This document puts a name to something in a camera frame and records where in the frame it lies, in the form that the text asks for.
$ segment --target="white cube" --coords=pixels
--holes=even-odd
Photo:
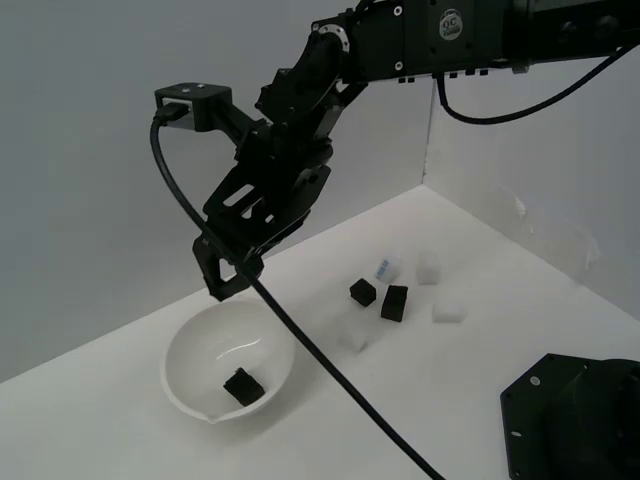
[[[362,352],[369,343],[366,310],[360,306],[354,307],[343,320],[338,342],[353,353]]]
[[[418,257],[416,278],[418,285],[437,285],[442,276],[440,257],[434,252],[422,252]]]
[[[460,323],[467,316],[467,307],[460,300],[438,300],[431,312],[435,323]]]

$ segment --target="screw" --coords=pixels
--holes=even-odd
[[[594,37],[596,37],[596,40],[611,38],[618,31],[619,26],[620,22],[616,17],[605,15],[596,22]]]

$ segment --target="robotic arm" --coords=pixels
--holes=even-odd
[[[523,73],[535,63],[607,57],[640,43],[636,0],[374,1],[313,22],[296,65],[262,88],[256,108],[266,119],[235,107],[228,87],[182,83],[155,92],[158,108],[187,105],[164,125],[222,130],[237,146],[237,165],[204,206],[226,253],[204,235],[193,244],[218,300],[249,287],[241,275],[222,279],[222,259],[257,276],[262,255],[302,226],[329,177],[329,135],[369,82],[432,75],[442,85],[446,74]]]

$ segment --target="small label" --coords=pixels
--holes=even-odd
[[[462,33],[462,15],[455,8],[445,10],[440,17],[440,37],[448,42],[455,40]]]

